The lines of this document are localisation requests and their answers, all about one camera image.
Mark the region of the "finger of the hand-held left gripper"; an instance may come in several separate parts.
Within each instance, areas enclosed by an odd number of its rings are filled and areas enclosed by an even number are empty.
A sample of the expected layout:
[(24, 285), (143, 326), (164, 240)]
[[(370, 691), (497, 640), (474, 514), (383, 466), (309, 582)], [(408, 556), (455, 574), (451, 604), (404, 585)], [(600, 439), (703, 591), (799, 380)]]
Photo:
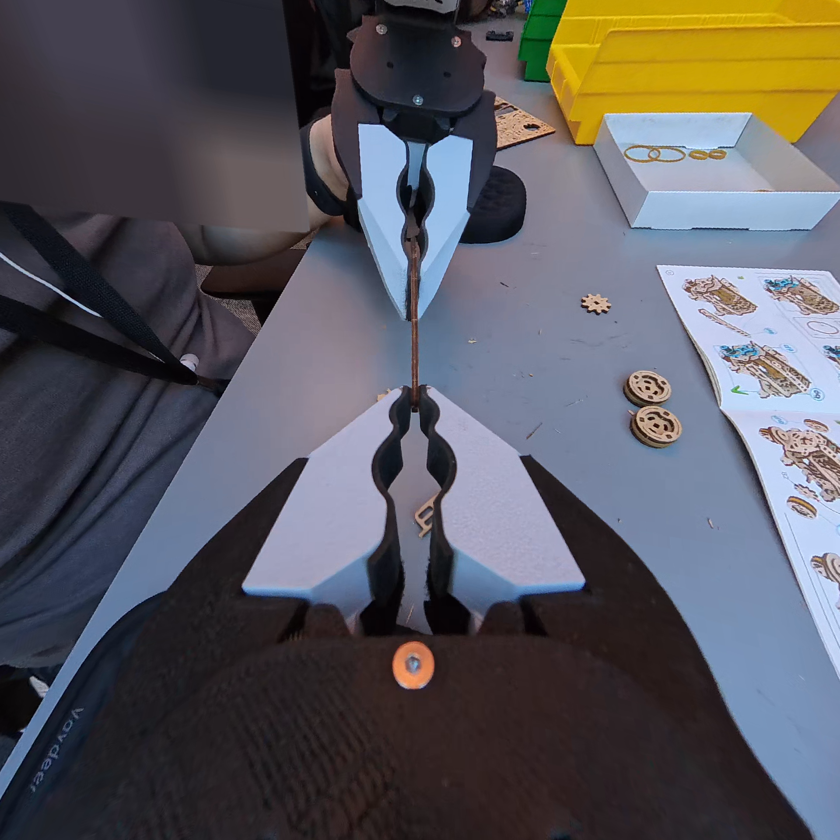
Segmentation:
[(424, 315), (444, 278), (469, 218), (467, 197), (472, 141), (450, 135), (426, 152), (427, 210), (421, 222), (423, 257), (417, 314)]
[(362, 195), (360, 222), (393, 305), (410, 319), (408, 257), (404, 249), (406, 212), (398, 188), (407, 166), (406, 143), (381, 124), (358, 127)]

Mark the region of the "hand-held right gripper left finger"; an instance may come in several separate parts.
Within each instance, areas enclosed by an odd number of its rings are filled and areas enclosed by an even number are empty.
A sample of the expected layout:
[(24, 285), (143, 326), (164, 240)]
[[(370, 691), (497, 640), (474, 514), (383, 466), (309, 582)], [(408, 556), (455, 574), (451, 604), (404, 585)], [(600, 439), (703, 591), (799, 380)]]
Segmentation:
[(405, 386), (313, 450), (245, 577), (247, 595), (331, 604), (366, 634), (393, 634), (404, 572), (389, 494), (411, 423)]

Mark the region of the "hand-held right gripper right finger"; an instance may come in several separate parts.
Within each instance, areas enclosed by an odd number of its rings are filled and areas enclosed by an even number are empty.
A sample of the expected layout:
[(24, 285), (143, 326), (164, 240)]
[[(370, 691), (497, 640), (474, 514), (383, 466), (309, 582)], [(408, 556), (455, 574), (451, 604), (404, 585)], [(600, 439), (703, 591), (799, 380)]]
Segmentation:
[(577, 592), (583, 572), (522, 457), (437, 389), (420, 389), (427, 471), (439, 485), (427, 567), (427, 620), (453, 606), (467, 628), (499, 602)]

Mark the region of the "laser-cut wooden parts sheet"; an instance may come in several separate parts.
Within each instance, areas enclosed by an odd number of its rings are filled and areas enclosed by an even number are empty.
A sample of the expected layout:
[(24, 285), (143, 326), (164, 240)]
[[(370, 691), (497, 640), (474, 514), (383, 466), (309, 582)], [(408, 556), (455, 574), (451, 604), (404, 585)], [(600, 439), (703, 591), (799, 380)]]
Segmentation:
[(419, 226), (416, 221), (406, 225), (406, 246), (408, 258), (406, 319), (411, 324), (411, 405), (412, 411), (417, 413), (419, 411), (418, 301), (422, 253), (419, 243)]
[(554, 127), (499, 96), (495, 99), (494, 112), (498, 151), (555, 133)]

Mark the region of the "person's left hand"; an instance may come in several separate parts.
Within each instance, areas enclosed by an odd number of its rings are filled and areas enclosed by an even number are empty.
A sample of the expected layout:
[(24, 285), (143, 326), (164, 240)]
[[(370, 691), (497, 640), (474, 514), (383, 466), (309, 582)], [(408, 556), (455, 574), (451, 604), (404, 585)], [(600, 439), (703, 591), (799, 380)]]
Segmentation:
[(355, 198), (334, 148), (331, 116), (326, 112), (312, 120), (300, 135), (310, 230), (342, 215), (360, 232)]

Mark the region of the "green plastic bin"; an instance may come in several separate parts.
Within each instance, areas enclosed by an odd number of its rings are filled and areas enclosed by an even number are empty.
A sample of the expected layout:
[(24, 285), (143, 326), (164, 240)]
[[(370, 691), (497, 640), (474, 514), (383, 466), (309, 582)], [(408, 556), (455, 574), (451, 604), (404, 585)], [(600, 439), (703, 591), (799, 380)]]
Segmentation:
[(518, 58), (526, 63), (526, 81), (549, 82), (546, 71), (550, 46), (567, 1), (525, 1), (528, 13), (523, 27)]

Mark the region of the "round wooden wheel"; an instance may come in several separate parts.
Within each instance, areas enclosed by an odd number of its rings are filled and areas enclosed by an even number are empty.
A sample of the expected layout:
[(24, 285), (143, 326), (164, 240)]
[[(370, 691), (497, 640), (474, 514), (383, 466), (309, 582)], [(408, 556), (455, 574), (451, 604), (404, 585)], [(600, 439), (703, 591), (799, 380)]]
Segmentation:
[(666, 448), (682, 435), (677, 416), (662, 406), (645, 406), (631, 416), (629, 425), (638, 441), (651, 448)]
[(662, 406), (673, 395), (673, 389), (664, 376), (654, 371), (636, 371), (626, 378), (623, 393), (636, 406)]

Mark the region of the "person's grey shirt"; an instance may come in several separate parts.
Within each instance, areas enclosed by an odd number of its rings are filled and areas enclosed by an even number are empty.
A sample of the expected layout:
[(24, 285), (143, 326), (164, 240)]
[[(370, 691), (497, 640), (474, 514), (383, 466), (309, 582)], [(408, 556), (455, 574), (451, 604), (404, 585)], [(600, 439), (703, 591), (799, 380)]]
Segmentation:
[[(254, 336), (172, 223), (37, 207), (177, 358), (229, 379)], [(2, 331), (1, 662), (63, 662), (216, 397)]]

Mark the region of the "yellow plastic bin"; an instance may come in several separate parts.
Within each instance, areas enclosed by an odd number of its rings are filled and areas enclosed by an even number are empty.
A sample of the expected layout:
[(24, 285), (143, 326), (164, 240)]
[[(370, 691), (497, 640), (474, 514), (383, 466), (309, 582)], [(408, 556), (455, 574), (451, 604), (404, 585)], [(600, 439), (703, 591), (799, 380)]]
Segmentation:
[(548, 71), (577, 144), (606, 114), (665, 112), (751, 112), (796, 142), (838, 93), (838, 26), (613, 30), (553, 45)]
[(596, 45), (613, 28), (837, 25), (835, 1), (569, 1), (554, 41)]

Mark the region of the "white cardboard box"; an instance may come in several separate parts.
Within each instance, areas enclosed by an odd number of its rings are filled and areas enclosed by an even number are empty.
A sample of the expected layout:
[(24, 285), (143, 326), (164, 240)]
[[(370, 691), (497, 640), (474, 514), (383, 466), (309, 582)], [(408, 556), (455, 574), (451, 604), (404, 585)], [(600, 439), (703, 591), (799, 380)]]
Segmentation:
[[(639, 164), (623, 154), (634, 144), (728, 156)], [(748, 112), (608, 113), (594, 149), (633, 228), (811, 229), (838, 201), (835, 181)]]

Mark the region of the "white instruction booklet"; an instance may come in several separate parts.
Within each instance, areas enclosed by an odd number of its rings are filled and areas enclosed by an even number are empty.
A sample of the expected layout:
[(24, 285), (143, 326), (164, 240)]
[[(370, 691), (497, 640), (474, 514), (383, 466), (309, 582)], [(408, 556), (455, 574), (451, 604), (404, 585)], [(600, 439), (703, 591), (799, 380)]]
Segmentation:
[(839, 286), (827, 271), (658, 266), (749, 451), (839, 670)]

